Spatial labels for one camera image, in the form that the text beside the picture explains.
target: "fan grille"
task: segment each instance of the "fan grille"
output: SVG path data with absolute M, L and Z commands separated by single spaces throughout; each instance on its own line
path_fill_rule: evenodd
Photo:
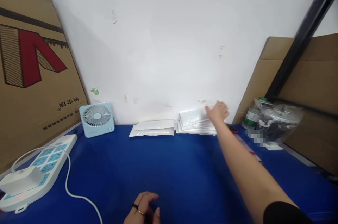
M 100 118 L 94 118 L 94 115 L 99 113 L 101 115 Z M 82 115 L 83 121 L 92 127 L 103 126 L 111 118 L 110 111 L 103 105 L 94 105 L 86 109 Z

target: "smartphone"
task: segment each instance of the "smartphone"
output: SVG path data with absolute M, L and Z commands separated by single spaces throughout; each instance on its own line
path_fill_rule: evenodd
M 229 128 L 229 130 L 232 133 L 238 133 L 238 131 L 235 129 L 235 127 L 233 127 L 231 124 L 226 124 L 226 126 Z

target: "white cable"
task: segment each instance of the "white cable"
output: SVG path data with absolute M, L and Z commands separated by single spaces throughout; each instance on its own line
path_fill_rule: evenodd
M 48 146 L 48 147 L 40 147 L 40 148 L 33 149 L 33 150 L 28 151 L 27 153 L 23 154 L 21 157 L 19 157 L 19 158 L 13 163 L 13 165 L 12 165 L 12 167 L 11 167 L 12 173 L 15 172 L 15 168 L 14 168 L 15 164 L 16 164 L 22 157 L 24 157 L 26 154 L 29 154 L 30 152 L 36 151 L 36 150 L 38 150 L 38 149 L 45 149 L 45 148 L 54 148 L 54 147 L 50 147 L 50 146 Z M 87 199 L 86 197 L 73 195 L 73 194 L 71 194 L 71 193 L 69 192 L 67 183 L 68 183 L 68 177 L 69 177 L 69 172 L 70 172 L 70 157 L 69 157 L 69 154 L 68 154 L 65 150 L 62 149 L 62 151 L 67 155 L 67 158 L 68 158 L 68 161 L 69 161 L 69 167 L 68 167 L 68 172 L 67 172 L 67 177 L 66 177 L 66 182 L 65 182 L 65 188 L 66 188 L 67 194 L 68 194 L 69 196 L 73 197 L 73 198 L 82 198 L 82 199 L 86 200 L 87 202 L 89 202 L 89 203 L 94 207 L 96 213 L 98 214 L 99 219 L 100 219 L 100 223 L 103 224 L 101 214 L 100 214 L 98 208 L 96 207 L 96 205 L 95 205 L 92 201 L 90 201 L 90 200 Z

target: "human arm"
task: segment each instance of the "human arm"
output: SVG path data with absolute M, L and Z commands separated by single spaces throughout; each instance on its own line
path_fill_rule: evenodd
M 263 224 L 266 208 L 281 201 L 296 206 L 269 172 L 239 143 L 224 123 L 229 115 L 223 102 L 211 110 L 206 106 L 209 119 L 214 124 L 225 161 L 242 195 L 254 222 Z

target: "power strip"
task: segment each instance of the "power strip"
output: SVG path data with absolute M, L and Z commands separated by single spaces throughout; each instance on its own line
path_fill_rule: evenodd
M 70 153 L 76 140 L 76 135 L 65 135 L 42 150 L 30 165 L 36 166 L 44 174 L 41 183 L 37 187 L 17 195 L 5 194 L 0 200 L 0 209 L 4 212 L 21 213 L 27 209 L 29 204 L 49 192 L 67 159 L 65 152 Z

